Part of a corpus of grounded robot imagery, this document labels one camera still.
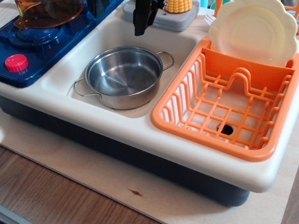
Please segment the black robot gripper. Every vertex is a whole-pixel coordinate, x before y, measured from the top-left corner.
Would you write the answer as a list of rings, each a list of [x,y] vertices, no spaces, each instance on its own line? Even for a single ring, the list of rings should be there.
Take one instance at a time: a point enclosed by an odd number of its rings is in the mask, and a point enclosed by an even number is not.
[[[86,0],[91,14],[98,18],[110,4],[110,0]],[[147,27],[151,26],[159,9],[165,7],[165,0],[136,0],[133,11],[135,36],[144,35]]]

